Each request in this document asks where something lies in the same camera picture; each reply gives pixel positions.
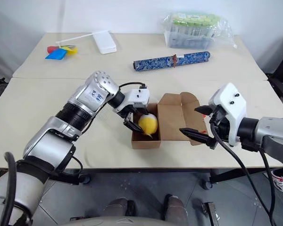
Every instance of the grey floor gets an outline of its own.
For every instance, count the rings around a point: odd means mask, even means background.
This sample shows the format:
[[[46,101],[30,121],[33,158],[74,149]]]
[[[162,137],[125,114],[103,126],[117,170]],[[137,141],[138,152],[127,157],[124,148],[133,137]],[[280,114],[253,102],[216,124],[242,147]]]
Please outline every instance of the grey floor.
[[[205,173],[99,173],[88,185],[72,186],[52,182],[42,197],[33,226],[55,226],[71,217],[100,216],[113,199],[127,197],[135,201],[138,216],[160,218],[166,194],[174,194],[184,202],[191,226],[209,226],[202,214],[203,202],[214,202],[220,226],[267,226],[269,220],[245,177],[201,187]],[[252,175],[262,199],[270,205],[268,180],[262,174]],[[276,191],[274,219],[283,226],[283,193]]]

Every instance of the white wall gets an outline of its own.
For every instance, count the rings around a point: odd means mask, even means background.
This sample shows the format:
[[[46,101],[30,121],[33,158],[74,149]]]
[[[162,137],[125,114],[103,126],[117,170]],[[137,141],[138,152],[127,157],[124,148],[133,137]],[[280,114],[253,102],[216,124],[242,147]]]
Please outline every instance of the white wall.
[[[109,29],[162,33],[173,10],[201,10],[224,16],[242,36],[260,68],[273,72],[283,58],[283,0],[0,0],[0,76],[11,76],[45,32]]]

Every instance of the blue paper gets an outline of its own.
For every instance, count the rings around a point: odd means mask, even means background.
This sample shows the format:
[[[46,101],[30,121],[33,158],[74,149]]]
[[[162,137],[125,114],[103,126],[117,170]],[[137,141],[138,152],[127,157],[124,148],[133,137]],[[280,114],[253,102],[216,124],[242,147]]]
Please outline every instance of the blue paper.
[[[66,55],[67,50],[59,48],[50,53],[45,59],[52,59],[52,60],[61,60]]]
[[[153,70],[166,67],[174,67],[181,65],[196,64],[208,61],[210,53],[199,52],[184,54],[184,57],[175,57],[176,63],[174,64],[174,56],[154,58],[148,60],[138,60],[133,62],[134,69],[138,71]]]

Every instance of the robotic arm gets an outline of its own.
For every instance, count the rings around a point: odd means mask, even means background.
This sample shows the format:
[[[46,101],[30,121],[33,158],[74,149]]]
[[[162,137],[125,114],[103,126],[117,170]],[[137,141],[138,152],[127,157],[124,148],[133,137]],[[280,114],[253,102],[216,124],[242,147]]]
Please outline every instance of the robotic arm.
[[[231,146],[240,141],[242,149],[255,152],[261,149],[283,163],[283,118],[247,118],[246,101],[233,84],[224,85],[212,96],[209,105],[200,106],[195,111],[210,115],[210,123],[214,124],[217,134]],[[215,138],[194,129],[180,131],[212,149],[217,145]]]
[[[124,118],[126,127],[142,132],[130,118],[136,111],[147,114],[149,96],[145,84],[139,89],[122,93],[105,72],[93,73],[25,147],[23,160],[17,162],[17,189],[9,225],[31,224],[49,177],[63,174],[75,153],[73,142],[84,133],[82,130],[106,104]],[[0,216],[6,200],[7,185],[8,173],[0,177]]]

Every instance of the white straw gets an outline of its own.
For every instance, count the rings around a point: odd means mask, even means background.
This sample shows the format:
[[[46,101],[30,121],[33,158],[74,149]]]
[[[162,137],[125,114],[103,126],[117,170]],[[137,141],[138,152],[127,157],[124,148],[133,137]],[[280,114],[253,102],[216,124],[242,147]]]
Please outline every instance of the white straw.
[[[99,34],[99,33],[103,33],[103,32],[108,32],[108,30],[94,32],[94,33],[90,33],[90,34],[85,34],[85,35],[82,35],[82,36],[79,36],[79,37],[75,37],[75,38],[71,38],[71,39],[65,39],[65,40],[61,40],[61,41],[56,41],[56,43],[60,44],[61,42],[76,40],[76,39],[84,38],[84,37],[87,37],[87,36],[91,36],[91,35]]]

